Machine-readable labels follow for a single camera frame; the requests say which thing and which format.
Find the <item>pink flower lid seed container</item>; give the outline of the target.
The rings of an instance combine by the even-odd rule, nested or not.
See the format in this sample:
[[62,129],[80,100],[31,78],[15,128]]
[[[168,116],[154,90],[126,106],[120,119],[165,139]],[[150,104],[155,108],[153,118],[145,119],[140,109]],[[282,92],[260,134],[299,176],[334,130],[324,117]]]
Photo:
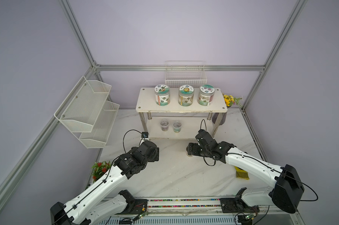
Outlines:
[[202,106],[209,106],[212,103],[215,88],[212,85],[204,84],[199,88],[197,101]]

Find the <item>sunflower lid seed container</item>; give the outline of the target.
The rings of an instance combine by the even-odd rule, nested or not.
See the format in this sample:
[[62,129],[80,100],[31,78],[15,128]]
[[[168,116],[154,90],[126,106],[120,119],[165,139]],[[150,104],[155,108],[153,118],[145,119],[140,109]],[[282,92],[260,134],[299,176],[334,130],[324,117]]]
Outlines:
[[178,102],[181,106],[188,107],[194,101],[194,87],[190,85],[182,85],[179,87]]

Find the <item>strawberry lid seed container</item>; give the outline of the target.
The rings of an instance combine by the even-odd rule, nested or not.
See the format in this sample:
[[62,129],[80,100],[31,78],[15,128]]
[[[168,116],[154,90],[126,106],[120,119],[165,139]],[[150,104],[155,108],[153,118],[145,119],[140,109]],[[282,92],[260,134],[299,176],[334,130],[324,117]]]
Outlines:
[[167,106],[170,103],[170,88],[165,84],[154,87],[155,102],[159,106]]

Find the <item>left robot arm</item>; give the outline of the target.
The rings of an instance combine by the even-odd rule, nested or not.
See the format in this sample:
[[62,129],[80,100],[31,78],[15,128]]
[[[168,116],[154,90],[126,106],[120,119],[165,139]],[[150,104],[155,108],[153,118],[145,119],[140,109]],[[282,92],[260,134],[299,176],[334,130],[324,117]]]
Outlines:
[[159,160],[159,148],[151,141],[143,141],[128,153],[119,155],[110,169],[93,185],[66,203],[57,202],[50,209],[53,225],[95,225],[106,217],[129,212],[135,199],[123,190],[102,202],[121,183],[146,168],[147,163]]

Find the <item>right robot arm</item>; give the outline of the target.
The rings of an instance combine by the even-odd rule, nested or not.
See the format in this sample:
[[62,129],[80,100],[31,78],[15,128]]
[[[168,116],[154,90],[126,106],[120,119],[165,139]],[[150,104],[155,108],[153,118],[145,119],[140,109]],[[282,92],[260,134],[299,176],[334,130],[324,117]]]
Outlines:
[[297,211],[305,189],[293,166],[281,167],[262,161],[227,142],[210,145],[189,143],[186,151],[190,156],[211,158],[238,167],[265,182],[265,187],[246,188],[241,192],[240,198],[247,206],[274,205],[286,213]]

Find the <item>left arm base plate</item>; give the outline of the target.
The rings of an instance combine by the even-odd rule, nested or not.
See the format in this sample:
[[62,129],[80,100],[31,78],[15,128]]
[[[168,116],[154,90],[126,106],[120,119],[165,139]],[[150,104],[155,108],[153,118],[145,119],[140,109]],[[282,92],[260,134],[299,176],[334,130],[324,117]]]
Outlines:
[[147,199],[135,199],[134,201],[127,203],[125,209],[116,215],[138,215],[141,212],[146,211],[147,208]]

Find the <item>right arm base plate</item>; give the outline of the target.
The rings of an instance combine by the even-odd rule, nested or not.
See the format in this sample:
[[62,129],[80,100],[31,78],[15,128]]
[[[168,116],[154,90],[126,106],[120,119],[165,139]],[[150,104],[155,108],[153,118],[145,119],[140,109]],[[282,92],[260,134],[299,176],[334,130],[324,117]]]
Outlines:
[[258,206],[248,206],[240,198],[220,198],[220,206],[223,213],[259,213]]

